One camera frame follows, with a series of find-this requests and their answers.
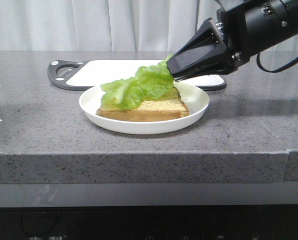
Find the lettuce leaf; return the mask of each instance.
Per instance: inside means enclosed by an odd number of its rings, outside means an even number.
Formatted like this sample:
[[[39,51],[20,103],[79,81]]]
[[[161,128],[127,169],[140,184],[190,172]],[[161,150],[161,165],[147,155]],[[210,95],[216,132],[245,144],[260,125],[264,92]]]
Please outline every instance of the lettuce leaf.
[[[135,76],[102,84],[101,106],[107,110],[131,110],[143,101],[157,100],[172,87],[174,78],[167,69],[167,57],[157,65],[141,66]]]

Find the robotic arm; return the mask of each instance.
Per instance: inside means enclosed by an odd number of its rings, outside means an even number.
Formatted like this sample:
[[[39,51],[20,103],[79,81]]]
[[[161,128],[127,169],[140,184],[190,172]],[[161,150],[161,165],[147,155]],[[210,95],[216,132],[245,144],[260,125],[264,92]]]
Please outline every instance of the robotic arm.
[[[177,80],[201,75],[227,75],[258,54],[257,64],[278,73],[298,63],[298,57],[277,70],[260,63],[260,52],[298,34],[298,0],[215,0],[218,22],[206,19],[196,34],[168,61]]]

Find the bread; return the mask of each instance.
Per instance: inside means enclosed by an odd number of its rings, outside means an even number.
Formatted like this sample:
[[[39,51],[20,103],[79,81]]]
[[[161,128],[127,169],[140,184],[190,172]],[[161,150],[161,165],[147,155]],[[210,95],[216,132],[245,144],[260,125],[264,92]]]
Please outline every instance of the bread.
[[[187,106],[182,102],[179,91],[173,87],[158,100],[145,100],[140,107],[132,110],[106,110],[102,107],[97,115],[129,122],[157,122],[178,119],[189,115]]]

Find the cutting board handle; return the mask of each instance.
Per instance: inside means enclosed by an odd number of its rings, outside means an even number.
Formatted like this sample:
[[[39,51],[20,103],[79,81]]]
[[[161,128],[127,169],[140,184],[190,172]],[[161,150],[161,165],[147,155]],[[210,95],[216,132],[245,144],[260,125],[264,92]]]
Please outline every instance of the cutting board handle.
[[[67,90],[87,90],[92,86],[72,86],[68,85],[68,80],[75,75],[83,66],[89,61],[64,61],[64,60],[53,60],[47,70],[48,78],[51,83],[59,88]]]

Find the sandwich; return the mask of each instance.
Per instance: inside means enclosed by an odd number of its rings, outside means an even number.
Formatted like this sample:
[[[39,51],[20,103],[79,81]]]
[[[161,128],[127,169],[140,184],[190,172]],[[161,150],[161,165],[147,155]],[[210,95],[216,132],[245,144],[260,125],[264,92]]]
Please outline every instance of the sandwich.
[[[156,122],[189,115],[189,110],[174,87],[166,61],[143,66],[135,76],[102,84],[105,92],[98,116],[129,122]]]

